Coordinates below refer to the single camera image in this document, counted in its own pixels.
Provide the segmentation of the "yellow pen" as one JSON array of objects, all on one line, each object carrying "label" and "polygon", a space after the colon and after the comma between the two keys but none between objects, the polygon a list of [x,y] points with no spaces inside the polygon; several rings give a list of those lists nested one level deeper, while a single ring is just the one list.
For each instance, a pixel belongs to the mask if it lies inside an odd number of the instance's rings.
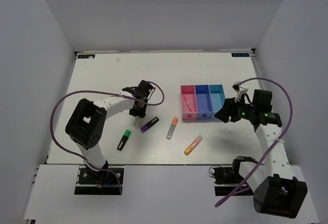
[{"label": "yellow pen", "polygon": [[135,123],[135,127],[138,129],[140,127],[140,122],[141,122],[141,118],[137,117],[136,118],[136,123]]}]

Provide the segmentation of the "purple cap highlighter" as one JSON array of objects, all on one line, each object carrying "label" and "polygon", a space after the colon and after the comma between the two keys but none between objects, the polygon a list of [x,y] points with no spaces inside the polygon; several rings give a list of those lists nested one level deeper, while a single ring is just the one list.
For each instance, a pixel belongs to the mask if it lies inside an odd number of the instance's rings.
[{"label": "purple cap highlighter", "polygon": [[145,125],[143,125],[140,130],[142,133],[145,133],[146,131],[148,131],[151,127],[153,127],[157,122],[159,122],[159,118],[158,117],[154,117],[152,120],[150,120],[149,122],[147,122]]}]

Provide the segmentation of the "green cap highlighter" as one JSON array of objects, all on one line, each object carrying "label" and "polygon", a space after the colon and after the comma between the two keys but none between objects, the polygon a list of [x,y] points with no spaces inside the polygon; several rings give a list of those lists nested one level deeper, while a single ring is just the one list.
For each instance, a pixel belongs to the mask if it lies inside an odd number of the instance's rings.
[{"label": "green cap highlighter", "polygon": [[127,143],[129,137],[131,136],[131,131],[130,130],[125,130],[118,146],[117,146],[117,150],[118,151],[122,151],[122,149],[124,148],[125,144]]}]

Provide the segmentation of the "pink pen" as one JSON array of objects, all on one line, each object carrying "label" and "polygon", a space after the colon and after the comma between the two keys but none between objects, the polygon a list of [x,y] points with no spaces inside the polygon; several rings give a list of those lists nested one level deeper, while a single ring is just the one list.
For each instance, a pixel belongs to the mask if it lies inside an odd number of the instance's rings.
[{"label": "pink pen", "polygon": [[186,103],[186,106],[187,106],[189,112],[193,112],[193,110],[192,110],[192,108],[191,108],[191,106],[190,106],[190,104],[188,102],[188,99],[187,99],[187,97],[186,97],[186,95],[184,93],[182,94],[182,97],[183,97],[184,102]]}]

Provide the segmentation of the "yellow cap lead case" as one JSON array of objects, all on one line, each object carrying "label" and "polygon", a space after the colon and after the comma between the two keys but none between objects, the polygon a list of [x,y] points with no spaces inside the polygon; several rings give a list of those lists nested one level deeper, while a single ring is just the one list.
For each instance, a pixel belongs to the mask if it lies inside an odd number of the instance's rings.
[{"label": "yellow cap lead case", "polygon": [[198,135],[192,142],[191,144],[184,150],[185,155],[189,155],[198,145],[199,143],[203,140],[203,137],[201,135]]}]

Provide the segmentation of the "orange cap lead case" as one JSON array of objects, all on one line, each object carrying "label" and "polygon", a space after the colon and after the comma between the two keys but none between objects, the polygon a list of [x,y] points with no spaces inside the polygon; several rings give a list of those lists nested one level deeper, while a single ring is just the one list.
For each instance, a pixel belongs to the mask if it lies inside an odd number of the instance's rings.
[{"label": "orange cap lead case", "polygon": [[178,123],[178,118],[177,117],[173,118],[169,130],[167,132],[166,139],[170,140],[172,138],[177,123]]}]

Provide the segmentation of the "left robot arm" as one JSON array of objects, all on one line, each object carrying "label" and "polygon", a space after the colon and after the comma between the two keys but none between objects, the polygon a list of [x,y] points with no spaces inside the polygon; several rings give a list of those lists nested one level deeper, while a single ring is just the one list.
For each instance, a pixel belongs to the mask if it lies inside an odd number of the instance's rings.
[{"label": "left robot arm", "polygon": [[154,90],[153,82],[142,80],[137,87],[123,88],[122,94],[111,94],[97,101],[84,98],[78,102],[65,132],[77,144],[96,182],[104,182],[108,178],[108,162],[98,144],[105,121],[125,110],[133,117],[144,118],[148,100]]}]

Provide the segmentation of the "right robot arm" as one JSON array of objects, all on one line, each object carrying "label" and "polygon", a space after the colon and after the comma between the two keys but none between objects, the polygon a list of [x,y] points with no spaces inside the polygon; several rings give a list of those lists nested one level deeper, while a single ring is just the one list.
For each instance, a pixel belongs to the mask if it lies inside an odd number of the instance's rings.
[{"label": "right robot arm", "polygon": [[307,195],[305,182],[295,176],[280,138],[282,122],[272,112],[272,93],[256,89],[253,100],[247,87],[234,87],[236,96],[227,98],[215,118],[224,123],[248,120],[254,128],[263,155],[260,160],[239,156],[233,161],[232,178],[248,184],[253,191],[253,205],[258,213],[294,219]]}]

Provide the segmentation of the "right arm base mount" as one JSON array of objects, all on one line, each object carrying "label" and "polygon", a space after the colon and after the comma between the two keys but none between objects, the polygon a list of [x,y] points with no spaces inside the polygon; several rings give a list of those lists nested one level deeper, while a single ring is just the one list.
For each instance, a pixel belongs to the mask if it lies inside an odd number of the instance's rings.
[{"label": "right arm base mount", "polygon": [[229,167],[214,165],[209,168],[209,175],[214,178],[215,196],[228,195],[243,180],[239,174],[242,162],[256,164],[257,160],[252,157],[237,156]]}]

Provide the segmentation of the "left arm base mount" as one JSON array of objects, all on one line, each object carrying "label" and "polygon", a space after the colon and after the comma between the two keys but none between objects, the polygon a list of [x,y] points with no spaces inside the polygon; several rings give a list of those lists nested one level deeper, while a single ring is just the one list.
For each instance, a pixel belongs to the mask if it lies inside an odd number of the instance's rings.
[{"label": "left arm base mount", "polygon": [[120,195],[116,177],[109,172],[94,174],[86,166],[79,167],[75,195]]}]

